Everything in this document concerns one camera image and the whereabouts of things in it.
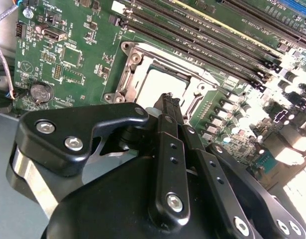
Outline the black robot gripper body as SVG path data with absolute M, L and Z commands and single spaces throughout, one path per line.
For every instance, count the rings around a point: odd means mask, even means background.
M 132 159 L 66 196 L 43 233 L 45 239 L 227 239 L 229 234 L 202 192 L 198 176 L 187 173 L 191 216 L 165 232 L 148 214 L 153 159 Z

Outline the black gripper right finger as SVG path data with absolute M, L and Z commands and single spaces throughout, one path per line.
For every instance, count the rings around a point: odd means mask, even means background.
M 172 100 L 189 165 L 210 200 L 210 222 L 221 239 L 306 239 L 305 228 L 247 170 L 216 143 L 203 145 Z

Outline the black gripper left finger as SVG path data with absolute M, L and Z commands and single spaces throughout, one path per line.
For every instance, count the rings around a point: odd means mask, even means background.
M 135 103 L 28 112 L 10 159 L 19 185 L 51 218 L 70 193 L 142 157 L 153 159 L 148 214 L 156 226 L 185 226 L 191 214 L 184 141 L 172 94 L 148 113 Z

